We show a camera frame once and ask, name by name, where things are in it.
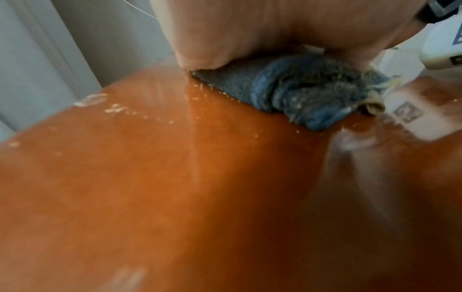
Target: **orange wooden surface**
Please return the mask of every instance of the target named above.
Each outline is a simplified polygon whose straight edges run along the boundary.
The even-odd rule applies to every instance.
[[[0,291],[462,291],[461,132],[310,132],[167,67],[103,93],[0,146]]]

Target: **blue cloth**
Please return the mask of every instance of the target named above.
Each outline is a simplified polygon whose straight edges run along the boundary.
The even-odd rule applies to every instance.
[[[216,70],[193,75],[223,92],[267,112],[283,112],[291,122],[323,130],[366,104],[382,112],[379,94],[390,79],[370,70],[317,54],[277,55],[233,62]]]

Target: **glossy wooden table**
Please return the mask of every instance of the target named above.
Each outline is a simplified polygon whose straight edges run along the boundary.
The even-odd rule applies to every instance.
[[[314,133],[179,69],[113,84],[0,146],[0,291],[462,291],[462,91],[392,97],[409,125]]]

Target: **bare skin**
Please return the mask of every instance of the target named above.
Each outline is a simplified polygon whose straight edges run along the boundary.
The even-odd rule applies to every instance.
[[[426,0],[150,0],[180,66],[213,69],[297,44],[358,69],[419,32]]]

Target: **white plastic object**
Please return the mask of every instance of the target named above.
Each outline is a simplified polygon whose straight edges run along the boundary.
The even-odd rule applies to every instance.
[[[428,70],[462,66],[462,14],[435,25],[420,52]]]

